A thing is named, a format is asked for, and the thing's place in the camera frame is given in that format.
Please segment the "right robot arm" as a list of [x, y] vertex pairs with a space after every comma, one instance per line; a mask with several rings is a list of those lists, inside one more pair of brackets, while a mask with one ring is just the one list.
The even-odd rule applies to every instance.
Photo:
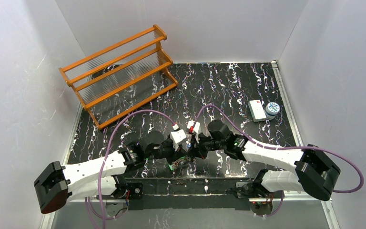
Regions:
[[200, 132], [199, 123], [189, 121], [192, 135], [188, 149], [190, 157], [206, 158], [208, 152], [222, 150], [231, 159], [259, 162], [280, 168], [280, 171], [262, 169], [250, 181], [239, 184], [232, 191], [242, 196], [264, 197], [277, 191], [299, 191], [322, 201], [331, 198], [340, 175], [340, 168], [321, 150], [290, 149], [262, 145], [244, 135], [234, 134], [221, 120], [213, 120], [207, 129], [209, 136]]

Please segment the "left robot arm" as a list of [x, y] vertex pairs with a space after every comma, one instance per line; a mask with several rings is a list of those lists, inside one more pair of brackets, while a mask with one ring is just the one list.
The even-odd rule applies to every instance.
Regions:
[[183, 130], [172, 131], [167, 139], [162, 133], [151, 131], [145, 138], [110, 153], [106, 160], [98, 158], [64, 166], [59, 161], [52, 162], [33, 183], [40, 211], [52, 213], [69, 201], [85, 197], [124, 198], [134, 188], [122, 175], [142, 168], [148, 160], [165, 158], [172, 164], [186, 155], [186, 140]]

